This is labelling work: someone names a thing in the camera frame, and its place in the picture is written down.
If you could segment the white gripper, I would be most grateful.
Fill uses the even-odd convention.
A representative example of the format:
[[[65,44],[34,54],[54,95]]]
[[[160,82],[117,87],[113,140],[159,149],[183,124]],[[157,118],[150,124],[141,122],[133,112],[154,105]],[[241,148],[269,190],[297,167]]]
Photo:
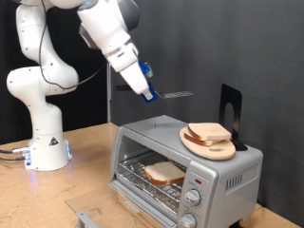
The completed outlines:
[[[119,52],[109,56],[107,61],[116,72],[119,72],[128,85],[137,94],[142,94],[146,99],[152,99],[153,95],[148,89],[148,83],[139,66],[135,46],[130,43]]]

